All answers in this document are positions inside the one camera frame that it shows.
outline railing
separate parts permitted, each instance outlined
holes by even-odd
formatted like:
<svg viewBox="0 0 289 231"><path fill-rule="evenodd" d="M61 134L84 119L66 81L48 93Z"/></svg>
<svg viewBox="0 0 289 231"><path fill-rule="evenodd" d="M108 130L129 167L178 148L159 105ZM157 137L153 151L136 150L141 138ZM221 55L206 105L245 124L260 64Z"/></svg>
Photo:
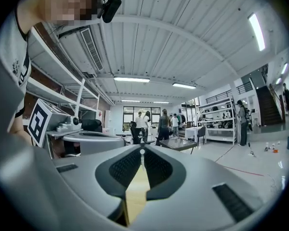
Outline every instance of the railing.
<svg viewBox="0 0 289 231"><path fill-rule="evenodd" d="M274 102L276 103L276 107L278 109L280 117L282 118L283 122L285 122L286 118L285 118L285 107L284 107L284 102L283 102L283 96L277 95L276 91L272 87L272 84L270 84L269 90L274 99Z"/></svg>
<svg viewBox="0 0 289 231"><path fill-rule="evenodd" d="M242 94L244 92L248 92L248 91L252 90L251 82L249 81L249 82L247 82L241 86L238 86L236 89L237 89L239 94Z"/></svg>
<svg viewBox="0 0 289 231"><path fill-rule="evenodd" d="M215 95L213 97L207 98L206 101L207 101L207 103L211 103L211 102L219 101L221 99L229 98L229 97L232 97L232 91L231 90L228 90L228 91L222 92L218 95Z"/></svg>
<svg viewBox="0 0 289 231"><path fill-rule="evenodd" d="M247 82L241 86L238 86L236 88L236 90L237 90L238 94L242 94L244 92L248 92L248 91L252 90L252 85L249 81L249 82ZM228 91L222 92L218 95L215 95L213 97L207 98L206 101L207 101L207 103L211 103L211 102L219 101L221 99L229 98L229 97L232 97L232 91L231 90L228 90Z"/></svg>

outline jeans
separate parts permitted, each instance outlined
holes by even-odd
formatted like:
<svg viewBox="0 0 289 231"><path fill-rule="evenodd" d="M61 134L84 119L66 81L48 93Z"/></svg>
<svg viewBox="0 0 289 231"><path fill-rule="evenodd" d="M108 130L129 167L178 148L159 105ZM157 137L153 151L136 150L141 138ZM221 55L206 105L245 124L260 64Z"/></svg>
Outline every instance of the jeans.
<svg viewBox="0 0 289 231"><path fill-rule="evenodd" d="M173 128L173 135L179 136L179 127L172 127Z"/></svg>
<svg viewBox="0 0 289 231"><path fill-rule="evenodd" d="M159 133L158 133L158 139L156 140L157 146L160 146L160 141L161 140L169 140L169 128L161 128Z"/></svg>
<svg viewBox="0 0 289 231"><path fill-rule="evenodd" d="M247 143L247 121L241 124L241 142L240 145L246 145Z"/></svg>
<svg viewBox="0 0 289 231"><path fill-rule="evenodd" d="M148 141L148 132L148 128L141 128L141 134L145 143Z"/></svg>

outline black chair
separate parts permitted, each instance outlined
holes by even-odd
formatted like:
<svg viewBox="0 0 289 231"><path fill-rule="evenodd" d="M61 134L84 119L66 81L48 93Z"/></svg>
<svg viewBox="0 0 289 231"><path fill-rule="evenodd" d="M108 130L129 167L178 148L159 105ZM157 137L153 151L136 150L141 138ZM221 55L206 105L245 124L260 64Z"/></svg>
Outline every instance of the black chair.
<svg viewBox="0 0 289 231"><path fill-rule="evenodd" d="M197 145L199 146L199 138L203 137L203 144L204 144L204 136L206 136L206 127L202 127L199 129L198 134L197 134Z"/></svg>
<svg viewBox="0 0 289 231"><path fill-rule="evenodd" d="M131 137L133 139L133 144L140 144L141 138L139 137L139 130L136 128L136 122L130 122Z"/></svg>

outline woman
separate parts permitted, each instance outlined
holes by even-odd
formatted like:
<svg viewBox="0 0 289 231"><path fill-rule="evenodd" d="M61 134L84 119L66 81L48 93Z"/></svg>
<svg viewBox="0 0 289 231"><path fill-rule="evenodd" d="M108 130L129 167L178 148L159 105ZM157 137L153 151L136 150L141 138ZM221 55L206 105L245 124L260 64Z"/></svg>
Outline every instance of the woman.
<svg viewBox="0 0 289 231"><path fill-rule="evenodd" d="M283 95L285 96L286 110L288 110L289 115L289 89L287 89L286 83L284 83L283 86L284 86Z"/></svg>
<svg viewBox="0 0 289 231"><path fill-rule="evenodd" d="M143 124L143 120L141 119L141 114L142 112L138 112L138 117L136 117L135 122L136 122L136 131L137 131L137 136L139 136Z"/></svg>
<svg viewBox="0 0 289 231"><path fill-rule="evenodd" d="M0 67L14 79L26 93L31 73L31 61L27 53L27 41L31 28L40 22L67 24L74 20L91 20L97 17L101 0L20 0L6 18L0 30ZM24 131L24 100L19 104L11 121L9 132L34 144Z"/></svg>
<svg viewBox="0 0 289 231"><path fill-rule="evenodd" d="M150 117L151 117L151 114L149 111L147 111L143 118L143 123L142 123L142 128L141 128L141 133L142 133L143 140L145 143L148 141L148 130L149 130L148 123L151 121Z"/></svg>
<svg viewBox="0 0 289 231"><path fill-rule="evenodd" d="M159 118L158 122L158 140L156 141L157 146L160 146L159 142L164 139L169 139L169 117L167 115L167 110L163 109L163 115Z"/></svg>
<svg viewBox="0 0 289 231"><path fill-rule="evenodd" d="M241 118L241 142L239 146L244 146L247 143L247 119L246 119L246 110L241 100L237 101L237 105L240 108L239 113L237 114L238 117Z"/></svg>

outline air conditioning vent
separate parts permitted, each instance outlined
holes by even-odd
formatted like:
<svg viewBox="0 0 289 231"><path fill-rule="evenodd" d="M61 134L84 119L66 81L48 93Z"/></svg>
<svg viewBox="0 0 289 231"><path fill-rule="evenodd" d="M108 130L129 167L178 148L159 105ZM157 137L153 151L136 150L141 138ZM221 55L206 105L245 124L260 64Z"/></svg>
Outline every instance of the air conditioning vent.
<svg viewBox="0 0 289 231"><path fill-rule="evenodd" d="M90 53L90 56L91 56L92 60L94 61L97 69L99 71L101 71L103 69L103 65L102 65L100 56L97 53L96 46L94 44L90 29L86 28L86 29L84 29L84 30L82 30L80 32L81 32L82 38L83 38L83 40L84 40L84 42L85 42L85 44L87 46L87 49L88 49L88 51Z"/></svg>
<svg viewBox="0 0 289 231"><path fill-rule="evenodd" d="M87 72L82 72L83 73L83 75L87 78L87 79L92 79L92 78L94 78L94 75L92 75L92 74L88 74Z"/></svg>

